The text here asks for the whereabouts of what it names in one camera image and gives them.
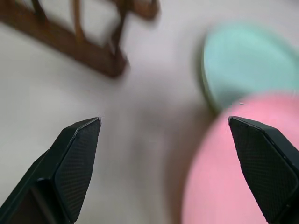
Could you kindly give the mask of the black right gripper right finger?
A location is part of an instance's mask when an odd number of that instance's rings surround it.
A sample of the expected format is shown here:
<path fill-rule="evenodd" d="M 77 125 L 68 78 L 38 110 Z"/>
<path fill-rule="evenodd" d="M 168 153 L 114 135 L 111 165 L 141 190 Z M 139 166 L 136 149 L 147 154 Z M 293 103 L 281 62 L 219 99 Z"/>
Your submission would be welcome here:
<path fill-rule="evenodd" d="M 231 116 L 242 174 L 269 224 L 299 224 L 299 151 L 276 128 Z"/>

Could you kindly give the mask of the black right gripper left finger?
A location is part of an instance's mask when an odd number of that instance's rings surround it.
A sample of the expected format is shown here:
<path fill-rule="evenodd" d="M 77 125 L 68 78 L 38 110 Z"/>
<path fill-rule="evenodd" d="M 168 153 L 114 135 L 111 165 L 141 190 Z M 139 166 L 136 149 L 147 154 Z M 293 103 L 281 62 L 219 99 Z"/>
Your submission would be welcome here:
<path fill-rule="evenodd" d="M 0 207 L 0 224 L 74 224 L 91 181 L 101 119 L 64 128 Z"/>

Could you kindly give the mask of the brown wooden dish rack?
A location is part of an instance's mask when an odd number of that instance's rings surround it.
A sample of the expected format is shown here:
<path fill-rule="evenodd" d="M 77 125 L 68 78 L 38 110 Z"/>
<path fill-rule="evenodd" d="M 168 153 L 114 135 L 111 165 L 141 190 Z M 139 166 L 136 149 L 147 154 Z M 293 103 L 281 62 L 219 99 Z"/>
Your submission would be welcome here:
<path fill-rule="evenodd" d="M 120 22 L 105 45 L 100 46 L 90 42 L 84 34 L 83 0 L 67 0 L 70 3 L 73 31 L 47 15 L 40 1 L 29 0 L 30 5 L 27 6 L 24 0 L 0 0 L 0 22 L 111 78 L 120 76 L 128 63 L 120 48 L 128 14 L 152 21 L 160 9 L 160 0 L 106 0 L 115 4 Z"/>

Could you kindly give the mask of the pink plate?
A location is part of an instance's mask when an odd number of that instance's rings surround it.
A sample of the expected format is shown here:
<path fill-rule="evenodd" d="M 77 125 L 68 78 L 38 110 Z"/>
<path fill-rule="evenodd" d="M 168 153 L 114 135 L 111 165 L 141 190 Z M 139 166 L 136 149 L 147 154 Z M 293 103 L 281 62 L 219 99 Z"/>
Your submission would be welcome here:
<path fill-rule="evenodd" d="M 245 98 L 224 110 L 205 135 L 186 180 L 182 224 L 267 224 L 243 177 L 230 116 L 270 125 L 299 149 L 299 96 Z"/>

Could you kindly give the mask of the green plate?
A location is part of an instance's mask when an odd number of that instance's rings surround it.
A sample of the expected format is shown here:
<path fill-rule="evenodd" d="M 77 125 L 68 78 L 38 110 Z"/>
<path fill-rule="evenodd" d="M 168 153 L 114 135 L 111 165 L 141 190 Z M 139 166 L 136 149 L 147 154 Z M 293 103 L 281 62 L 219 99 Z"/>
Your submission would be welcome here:
<path fill-rule="evenodd" d="M 198 59 L 202 92 L 215 112 L 259 93 L 299 94 L 299 50 L 259 26 L 214 27 L 205 35 Z"/>

